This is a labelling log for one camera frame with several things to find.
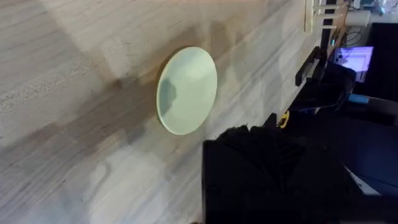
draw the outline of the wood grain surface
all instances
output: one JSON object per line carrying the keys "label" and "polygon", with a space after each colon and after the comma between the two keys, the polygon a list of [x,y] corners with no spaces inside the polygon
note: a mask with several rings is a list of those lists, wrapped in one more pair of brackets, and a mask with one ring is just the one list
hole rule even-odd
{"label": "wood grain surface", "polygon": [[[0,1],[0,223],[201,220],[201,143],[261,125],[299,91],[320,30],[304,0]],[[177,49],[214,58],[206,122],[159,123],[159,70]]]}

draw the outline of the screen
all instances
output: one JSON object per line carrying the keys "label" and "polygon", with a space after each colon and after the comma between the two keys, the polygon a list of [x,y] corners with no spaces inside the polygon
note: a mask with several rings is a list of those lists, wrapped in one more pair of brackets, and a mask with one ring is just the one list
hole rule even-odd
{"label": "screen", "polygon": [[369,69],[373,47],[340,48],[335,55],[335,63],[356,72],[356,81],[363,83]]}

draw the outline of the small white dish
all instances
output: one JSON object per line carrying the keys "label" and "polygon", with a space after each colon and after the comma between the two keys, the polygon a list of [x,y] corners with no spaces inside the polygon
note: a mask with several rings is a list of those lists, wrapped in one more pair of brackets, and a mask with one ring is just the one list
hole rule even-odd
{"label": "small white dish", "polygon": [[217,92],[216,65],[199,47],[178,51],[167,62],[157,85],[157,114],[173,134],[193,132],[206,120]]}

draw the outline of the black object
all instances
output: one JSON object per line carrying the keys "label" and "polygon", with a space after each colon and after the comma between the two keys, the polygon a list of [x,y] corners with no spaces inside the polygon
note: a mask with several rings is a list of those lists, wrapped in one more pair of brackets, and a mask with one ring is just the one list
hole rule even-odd
{"label": "black object", "polygon": [[324,142],[372,188],[398,197],[398,187],[393,187],[398,186],[398,127],[336,114],[291,113],[284,132]]}
{"label": "black object", "polygon": [[295,85],[300,86],[307,78],[307,71],[315,63],[315,59],[320,59],[320,61],[314,71],[314,74],[322,72],[326,65],[326,57],[327,54],[325,51],[322,51],[320,47],[315,47],[305,60],[304,64],[301,66],[300,70],[297,72],[295,76]]}
{"label": "black object", "polygon": [[397,37],[398,24],[372,24],[367,42],[373,46],[371,63],[355,93],[398,102]]}
{"label": "black object", "polygon": [[307,81],[289,110],[309,110],[333,107],[338,110],[348,99],[355,86],[354,70],[335,63],[328,63],[322,77]]}
{"label": "black object", "polygon": [[203,143],[203,222],[395,220],[396,200],[365,197],[331,148],[272,127],[231,128]]}

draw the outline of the black cable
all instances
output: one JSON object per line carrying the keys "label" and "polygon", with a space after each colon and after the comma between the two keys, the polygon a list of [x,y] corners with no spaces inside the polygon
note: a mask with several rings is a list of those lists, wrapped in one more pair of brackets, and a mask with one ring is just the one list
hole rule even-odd
{"label": "black cable", "polygon": [[398,189],[398,185],[388,183],[388,182],[386,182],[386,181],[384,181],[384,180],[379,180],[379,179],[377,179],[377,178],[370,177],[370,176],[364,175],[364,174],[359,174],[359,173],[357,173],[357,172],[355,172],[355,175],[362,176],[362,177],[366,177],[366,178],[369,178],[369,179],[371,179],[371,180],[375,180],[375,181],[378,181],[378,182],[380,182],[380,183],[387,184],[387,185],[389,185],[389,186],[391,186],[391,187],[395,187],[395,188]]}
{"label": "black cable", "polygon": [[[356,34],[356,35],[348,40],[348,36],[351,35],[351,34]],[[359,40],[357,40],[353,44],[348,44],[348,42],[356,39],[358,36],[360,36]],[[345,43],[346,47],[350,47],[352,45],[355,45],[355,44],[359,43],[362,40],[362,38],[363,38],[362,27],[361,27],[361,29],[359,31],[352,31],[352,32],[350,32],[348,34],[346,33],[344,38],[345,38],[345,41],[343,41],[343,43]]]}

